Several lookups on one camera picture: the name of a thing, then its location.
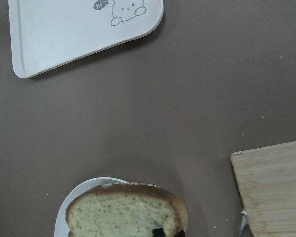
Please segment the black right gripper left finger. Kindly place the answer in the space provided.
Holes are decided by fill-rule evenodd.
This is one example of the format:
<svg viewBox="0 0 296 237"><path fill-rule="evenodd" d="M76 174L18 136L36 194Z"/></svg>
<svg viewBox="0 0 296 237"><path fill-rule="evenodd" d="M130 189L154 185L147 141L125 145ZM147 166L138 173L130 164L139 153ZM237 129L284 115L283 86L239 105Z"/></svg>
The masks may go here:
<svg viewBox="0 0 296 237"><path fill-rule="evenodd" d="M156 228L152 230L153 237L165 237L163 228Z"/></svg>

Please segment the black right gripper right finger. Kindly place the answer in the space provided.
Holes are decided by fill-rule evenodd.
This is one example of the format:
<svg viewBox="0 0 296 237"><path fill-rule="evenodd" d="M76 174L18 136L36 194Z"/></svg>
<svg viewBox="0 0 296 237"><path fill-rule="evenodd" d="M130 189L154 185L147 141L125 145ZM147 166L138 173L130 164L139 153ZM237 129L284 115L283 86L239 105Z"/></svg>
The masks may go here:
<svg viewBox="0 0 296 237"><path fill-rule="evenodd" d="M185 237L185 232L184 230L180 230L177 234L176 237Z"/></svg>

